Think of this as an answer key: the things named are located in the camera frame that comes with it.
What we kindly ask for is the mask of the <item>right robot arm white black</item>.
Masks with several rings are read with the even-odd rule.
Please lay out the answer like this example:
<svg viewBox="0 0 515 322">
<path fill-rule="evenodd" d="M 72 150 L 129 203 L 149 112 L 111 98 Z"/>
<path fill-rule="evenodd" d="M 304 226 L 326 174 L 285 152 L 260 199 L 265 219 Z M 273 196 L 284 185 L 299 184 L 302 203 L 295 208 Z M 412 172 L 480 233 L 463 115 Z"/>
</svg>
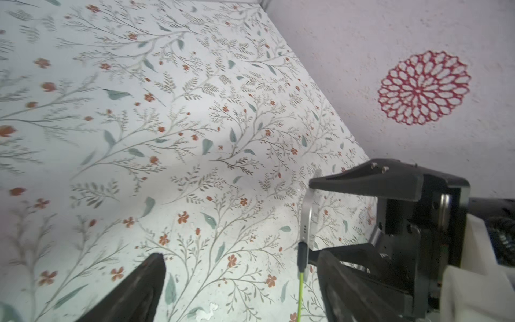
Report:
<svg viewBox="0 0 515 322">
<path fill-rule="evenodd" d="M 369 241 L 310 249 L 318 191 L 377 198 Z M 301 209 L 300 284 L 311 266 L 329 321 L 513 321 L 514 201 L 472 198 L 464 178 L 393 159 L 316 176 Z"/>
</svg>

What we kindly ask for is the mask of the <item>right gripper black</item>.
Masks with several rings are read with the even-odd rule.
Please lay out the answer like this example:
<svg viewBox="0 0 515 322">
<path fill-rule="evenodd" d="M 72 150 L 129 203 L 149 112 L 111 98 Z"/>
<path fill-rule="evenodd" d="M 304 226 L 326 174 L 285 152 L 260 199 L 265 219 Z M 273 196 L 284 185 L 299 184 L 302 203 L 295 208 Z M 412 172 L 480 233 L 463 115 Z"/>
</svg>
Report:
<svg viewBox="0 0 515 322">
<path fill-rule="evenodd" d="M 461 261 L 470 193 L 466 179 L 377 158 L 312 178 L 308 186 L 378 199 L 371 244 L 309 250 L 308 264 L 316 266 L 326 251 L 376 276 L 386 274 L 387 265 L 394 276 L 378 293 L 401 317 L 424 318 L 439 307 L 443 272 Z"/>
</svg>

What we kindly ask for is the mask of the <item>black smartphone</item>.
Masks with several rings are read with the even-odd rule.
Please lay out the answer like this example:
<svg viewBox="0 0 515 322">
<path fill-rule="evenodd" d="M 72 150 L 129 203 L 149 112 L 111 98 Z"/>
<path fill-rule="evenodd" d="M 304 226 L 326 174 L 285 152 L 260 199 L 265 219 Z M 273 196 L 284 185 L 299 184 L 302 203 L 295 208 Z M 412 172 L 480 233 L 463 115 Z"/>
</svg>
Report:
<svg viewBox="0 0 515 322">
<path fill-rule="evenodd" d="M 301 207 L 300 226 L 299 226 L 299 242 L 305 242 L 307 245 L 310 238 L 311 218 L 313 214 L 313 205 L 315 200 L 315 189 L 308 187 Z M 304 282 L 307 282 L 306 271 L 304 273 Z"/>
</svg>

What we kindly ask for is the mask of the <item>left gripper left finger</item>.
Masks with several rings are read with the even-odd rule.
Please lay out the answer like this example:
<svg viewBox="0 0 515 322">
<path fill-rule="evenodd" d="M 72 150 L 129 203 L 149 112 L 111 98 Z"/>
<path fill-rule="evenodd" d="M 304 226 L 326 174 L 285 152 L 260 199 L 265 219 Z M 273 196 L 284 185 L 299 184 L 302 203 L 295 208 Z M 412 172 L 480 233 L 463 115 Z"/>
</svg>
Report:
<svg viewBox="0 0 515 322">
<path fill-rule="evenodd" d="M 164 256 L 153 253 L 78 322 L 151 322 L 164 288 Z"/>
</svg>

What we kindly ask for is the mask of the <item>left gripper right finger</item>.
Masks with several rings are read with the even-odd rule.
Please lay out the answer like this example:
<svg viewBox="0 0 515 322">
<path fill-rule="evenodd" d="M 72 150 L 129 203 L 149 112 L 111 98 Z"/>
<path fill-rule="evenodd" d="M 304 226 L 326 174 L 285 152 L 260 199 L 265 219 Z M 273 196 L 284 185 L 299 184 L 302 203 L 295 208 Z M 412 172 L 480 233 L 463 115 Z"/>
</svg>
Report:
<svg viewBox="0 0 515 322">
<path fill-rule="evenodd" d="M 386 300 L 366 284 L 365 273 L 350 268 L 326 251 L 317 261 L 317 276 L 328 321 L 404 321 Z M 386 264 L 386 274 L 392 271 Z"/>
</svg>

